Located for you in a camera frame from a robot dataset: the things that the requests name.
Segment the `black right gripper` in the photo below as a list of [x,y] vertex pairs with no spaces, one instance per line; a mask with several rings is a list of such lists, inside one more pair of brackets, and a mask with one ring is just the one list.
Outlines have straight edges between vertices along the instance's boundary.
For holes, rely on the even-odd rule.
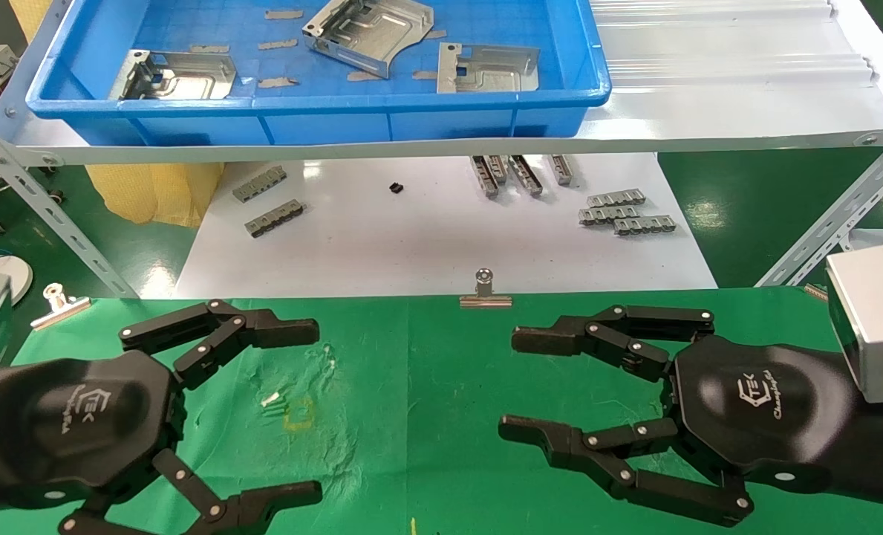
[[[692,345],[672,366],[676,422],[658,418],[584,432],[504,415],[499,436],[539,447],[552,468],[586,475],[614,500],[726,528],[753,514],[744,481],[793,493],[836,492],[842,481],[836,448],[858,403],[842,356],[706,337],[714,322],[708,309],[612,305],[590,317],[560,316],[546,328],[517,326],[517,352],[586,354],[652,383],[671,369],[669,353],[655,340]],[[675,446],[717,485],[628,463]]]

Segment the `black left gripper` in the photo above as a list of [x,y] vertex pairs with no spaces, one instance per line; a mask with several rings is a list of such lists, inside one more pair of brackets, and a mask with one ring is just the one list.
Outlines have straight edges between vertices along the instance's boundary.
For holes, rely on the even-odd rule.
[[[113,359],[0,369],[0,509],[85,500],[61,521],[60,534],[146,534],[105,515],[160,475],[199,512],[184,533],[264,534],[279,511],[318,504],[322,485],[301,481],[218,498],[173,451],[187,416],[180,386],[197,389],[246,348],[319,339],[315,319],[282,320],[268,308],[211,300],[126,326],[120,341],[129,351]],[[184,343],[194,346],[173,374],[149,356]]]

